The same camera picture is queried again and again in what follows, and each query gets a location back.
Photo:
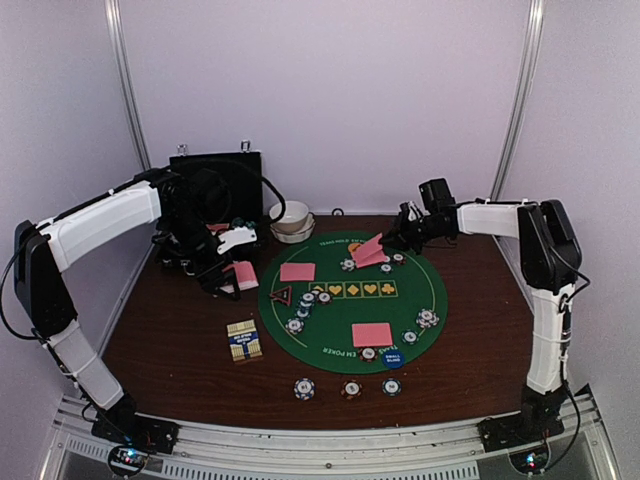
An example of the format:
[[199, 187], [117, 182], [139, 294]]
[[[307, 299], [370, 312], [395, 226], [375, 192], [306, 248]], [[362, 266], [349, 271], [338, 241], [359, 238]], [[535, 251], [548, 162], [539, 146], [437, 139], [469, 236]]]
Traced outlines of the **pink backed card deck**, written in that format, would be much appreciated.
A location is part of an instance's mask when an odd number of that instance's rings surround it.
[[223, 269], [224, 272], [234, 271], [240, 291], [250, 290], [259, 286], [259, 282], [250, 261], [233, 262]]

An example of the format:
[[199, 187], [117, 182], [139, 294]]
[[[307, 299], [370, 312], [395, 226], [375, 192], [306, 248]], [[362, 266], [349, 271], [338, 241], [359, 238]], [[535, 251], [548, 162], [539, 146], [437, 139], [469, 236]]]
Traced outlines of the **dealt red card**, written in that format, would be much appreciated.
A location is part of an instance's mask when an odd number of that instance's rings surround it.
[[382, 234], [379, 233], [351, 252], [352, 260], [358, 269], [387, 262], [381, 239]]
[[389, 323], [356, 323], [351, 325], [351, 332], [356, 348], [387, 347], [394, 343]]
[[315, 280], [315, 263], [286, 262], [280, 266], [281, 282], [310, 282]]

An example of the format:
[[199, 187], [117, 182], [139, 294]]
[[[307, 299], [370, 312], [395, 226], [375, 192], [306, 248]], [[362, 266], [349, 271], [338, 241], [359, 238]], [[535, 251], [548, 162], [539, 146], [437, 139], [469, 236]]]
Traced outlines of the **single blue chip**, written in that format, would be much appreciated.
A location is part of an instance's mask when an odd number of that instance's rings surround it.
[[406, 330], [402, 333], [402, 341], [408, 345], [414, 345], [418, 341], [418, 334], [413, 330]]

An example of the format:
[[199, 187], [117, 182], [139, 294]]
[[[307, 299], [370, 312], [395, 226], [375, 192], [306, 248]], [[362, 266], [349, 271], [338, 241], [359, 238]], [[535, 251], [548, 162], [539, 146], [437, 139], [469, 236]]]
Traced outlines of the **blue small blind button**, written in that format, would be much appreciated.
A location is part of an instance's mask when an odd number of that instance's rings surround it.
[[405, 363], [405, 355], [399, 350], [387, 350], [381, 355], [383, 365], [387, 369], [396, 370], [402, 368]]

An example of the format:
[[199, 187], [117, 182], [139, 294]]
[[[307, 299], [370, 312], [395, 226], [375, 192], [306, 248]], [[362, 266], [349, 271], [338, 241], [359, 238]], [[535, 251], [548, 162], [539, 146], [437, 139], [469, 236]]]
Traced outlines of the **blue white chip stack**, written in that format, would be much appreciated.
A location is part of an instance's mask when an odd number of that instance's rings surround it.
[[315, 383], [313, 380], [307, 377], [300, 378], [295, 381], [293, 386], [293, 392], [297, 399], [302, 401], [310, 400], [314, 397], [316, 392]]

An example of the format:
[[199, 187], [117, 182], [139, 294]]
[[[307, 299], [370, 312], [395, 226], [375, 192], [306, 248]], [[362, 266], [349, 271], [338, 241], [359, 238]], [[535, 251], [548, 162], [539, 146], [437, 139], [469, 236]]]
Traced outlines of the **dark blue green chip stack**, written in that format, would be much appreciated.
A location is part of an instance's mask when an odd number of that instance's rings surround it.
[[395, 378], [388, 378], [382, 382], [381, 389], [385, 395], [395, 397], [401, 393], [402, 384]]

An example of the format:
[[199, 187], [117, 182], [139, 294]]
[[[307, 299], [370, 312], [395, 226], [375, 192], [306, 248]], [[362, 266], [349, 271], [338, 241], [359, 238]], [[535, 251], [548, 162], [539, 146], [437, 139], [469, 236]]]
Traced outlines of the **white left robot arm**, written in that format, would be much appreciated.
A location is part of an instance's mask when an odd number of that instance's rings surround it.
[[246, 227], [212, 232], [197, 210], [191, 183], [169, 168], [144, 171], [96, 198], [37, 223], [24, 221], [15, 230], [14, 291], [32, 323], [33, 339], [92, 403], [108, 410], [104, 425], [123, 444], [137, 442], [144, 424], [117, 405], [124, 388], [86, 337], [69, 282], [77, 264], [150, 225], [191, 265], [209, 294], [236, 281], [230, 268], [233, 252], [256, 238]]

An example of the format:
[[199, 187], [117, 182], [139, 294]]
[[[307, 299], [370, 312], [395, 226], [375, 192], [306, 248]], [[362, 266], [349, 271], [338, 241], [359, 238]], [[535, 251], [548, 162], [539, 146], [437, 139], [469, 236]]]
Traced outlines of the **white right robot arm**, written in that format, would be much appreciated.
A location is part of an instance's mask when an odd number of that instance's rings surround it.
[[518, 241], [520, 271], [533, 299], [533, 344], [524, 397], [529, 405], [513, 419], [519, 440], [535, 440], [551, 424], [540, 402], [565, 393], [566, 363], [576, 284], [582, 253], [561, 201], [451, 203], [434, 201], [427, 214], [404, 202], [380, 240], [384, 246], [419, 254], [437, 238], [459, 234], [507, 237]]

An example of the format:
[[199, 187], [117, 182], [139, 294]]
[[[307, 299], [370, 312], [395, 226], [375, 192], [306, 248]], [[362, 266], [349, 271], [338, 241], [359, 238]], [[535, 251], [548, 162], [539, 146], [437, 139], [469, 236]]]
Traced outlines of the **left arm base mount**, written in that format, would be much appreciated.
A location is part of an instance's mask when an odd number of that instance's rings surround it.
[[93, 407], [97, 413], [91, 429], [93, 436], [151, 454], [173, 452], [179, 425], [173, 421], [140, 415], [135, 400], [128, 392], [108, 409], [96, 403], [93, 403]]

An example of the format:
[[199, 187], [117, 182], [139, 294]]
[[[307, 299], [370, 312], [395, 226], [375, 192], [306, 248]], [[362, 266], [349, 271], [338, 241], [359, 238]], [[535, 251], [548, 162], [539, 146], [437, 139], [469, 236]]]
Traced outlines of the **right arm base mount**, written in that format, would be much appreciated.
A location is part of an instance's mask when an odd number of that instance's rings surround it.
[[517, 413], [488, 417], [477, 424], [484, 450], [509, 449], [563, 433], [560, 408], [566, 399], [563, 387], [541, 394], [524, 386]]

